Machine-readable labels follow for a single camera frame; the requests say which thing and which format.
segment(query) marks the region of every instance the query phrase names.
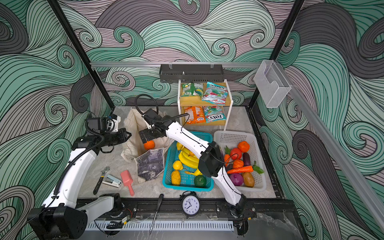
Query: wooden shelf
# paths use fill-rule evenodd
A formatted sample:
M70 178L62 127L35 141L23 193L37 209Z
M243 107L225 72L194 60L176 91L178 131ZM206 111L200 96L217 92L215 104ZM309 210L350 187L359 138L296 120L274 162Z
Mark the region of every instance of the wooden shelf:
M181 113L185 113L184 107L181 107ZM183 125L185 123L185 117L181 117ZM219 121L214 121L214 122L199 122L199 123L193 123L193 124L185 124L185 126L225 126L225 121L226 120L219 120Z
M215 83L220 86L227 87L226 83ZM183 84L181 84L180 94L183 92ZM204 88L203 92L205 92L205 89L207 88L207 83L203 83ZM224 106L230 106L231 105L231 98L228 94L227 98L225 99L225 105ZM217 106L216 104L212 104L206 101L202 101L200 96L188 96L188 97L180 97L180 106L181 107L193 107L193 106Z

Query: green leaf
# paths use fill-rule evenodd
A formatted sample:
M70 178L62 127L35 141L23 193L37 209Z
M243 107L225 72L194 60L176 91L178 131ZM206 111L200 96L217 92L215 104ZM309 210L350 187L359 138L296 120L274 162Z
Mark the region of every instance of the green leaf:
M258 174L262 174L262 173L264 173L264 170L261 169L259 166L256 166L256 164L254 164L254 165L252 166L252 168L253 168L253 170L254 170L255 172L257 172Z
M231 150L227 146L225 146L225 154L231 154Z

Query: clock face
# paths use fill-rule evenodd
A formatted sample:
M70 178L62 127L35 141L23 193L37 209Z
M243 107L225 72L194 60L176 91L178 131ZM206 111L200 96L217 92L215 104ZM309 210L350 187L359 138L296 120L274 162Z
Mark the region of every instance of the clock face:
M197 197L190 195L184 198L182 206L186 214L194 215L200 208L200 202Z

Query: alarm clock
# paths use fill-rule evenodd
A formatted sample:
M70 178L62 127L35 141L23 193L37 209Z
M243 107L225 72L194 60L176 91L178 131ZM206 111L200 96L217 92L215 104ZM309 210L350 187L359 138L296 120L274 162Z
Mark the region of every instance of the alarm clock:
M187 217L194 217L200 212L200 200L195 192L180 195L181 209Z

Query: basket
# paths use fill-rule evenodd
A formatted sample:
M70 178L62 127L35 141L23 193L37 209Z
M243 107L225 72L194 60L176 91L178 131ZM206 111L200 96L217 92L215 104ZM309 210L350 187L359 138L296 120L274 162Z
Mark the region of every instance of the basket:
M206 133L206 132L191 132L191 133L207 142L212 142L212 135L209 133ZM210 177L206 177L203 175L205 180L207 181L205 188L195 187L195 184L194 184L195 176L191 174L186 174L184 173L184 171L195 172L196 169L187 167L185 165L184 165L184 168L186 170L180 171L180 175L181 175L180 186L172 185L170 176L174 171L173 163L179 159L179 153L180 153L180 151L177 150L176 143L177 142L174 141L168 149L167 160L166 160L164 176L163 176L163 185L166 188L172 188L172 189L183 190L183 191L195 191L195 192L211 191L214 187L213 180Z
M214 134L214 141L221 147L222 151L225 149L225 146L228 146L230 149L237 147L242 141L247 141L249 143L249 157L251 160L251 165L256 162L256 165L261 169L264 169L263 158L260 153L259 146L257 144L256 137L253 134L245 133L245 132L232 132L232 131L216 131ZM248 192L261 192L266 188L265 174L258 174L253 171L252 173L253 179L255 180L255 186L245 187L244 184L242 186L236 187L240 191L248 191Z

